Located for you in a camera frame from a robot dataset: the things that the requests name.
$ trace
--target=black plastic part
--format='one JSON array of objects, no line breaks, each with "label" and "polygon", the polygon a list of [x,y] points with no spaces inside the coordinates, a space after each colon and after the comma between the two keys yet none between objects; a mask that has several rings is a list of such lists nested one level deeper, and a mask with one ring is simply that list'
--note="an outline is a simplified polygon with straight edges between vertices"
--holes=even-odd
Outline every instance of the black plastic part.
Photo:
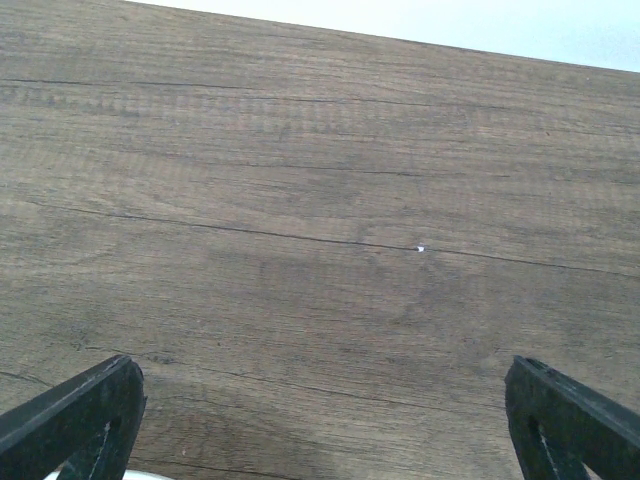
[{"label": "black plastic part", "polygon": [[116,355],[0,416],[0,479],[122,480],[146,406],[143,376]]},{"label": "black plastic part", "polygon": [[525,480],[640,479],[640,417],[538,360],[505,378],[509,432]]}]

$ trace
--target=wooden table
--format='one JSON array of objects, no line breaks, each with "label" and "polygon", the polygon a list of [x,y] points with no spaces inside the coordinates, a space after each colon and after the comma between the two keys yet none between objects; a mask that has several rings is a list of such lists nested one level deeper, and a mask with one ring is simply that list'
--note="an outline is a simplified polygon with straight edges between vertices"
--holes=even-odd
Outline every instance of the wooden table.
[{"label": "wooden table", "polygon": [[125,353],[130,468],[231,480],[522,478],[515,354],[640,411],[640,75],[119,1],[0,32],[2,411]]}]

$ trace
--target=white round object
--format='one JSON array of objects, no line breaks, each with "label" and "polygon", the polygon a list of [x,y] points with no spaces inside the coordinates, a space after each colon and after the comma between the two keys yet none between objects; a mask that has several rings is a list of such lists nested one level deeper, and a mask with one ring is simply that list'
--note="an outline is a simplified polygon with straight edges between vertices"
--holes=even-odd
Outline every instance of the white round object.
[{"label": "white round object", "polygon": [[[44,480],[56,480],[60,472],[50,473]],[[139,472],[137,470],[126,470],[122,480],[173,480],[155,473]]]}]

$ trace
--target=wooden surface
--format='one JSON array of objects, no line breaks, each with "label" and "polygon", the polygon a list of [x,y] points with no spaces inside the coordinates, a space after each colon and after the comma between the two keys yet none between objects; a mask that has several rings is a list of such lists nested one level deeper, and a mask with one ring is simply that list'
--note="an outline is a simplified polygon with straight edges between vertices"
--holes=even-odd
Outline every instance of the wooden surface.
[{"label": "wooden surface", "polygon": [[130,468],[231,480],[522,478],[515,354],[640,411],[639,75],[95,0],[0,51],[1,410],[126,353]]}]

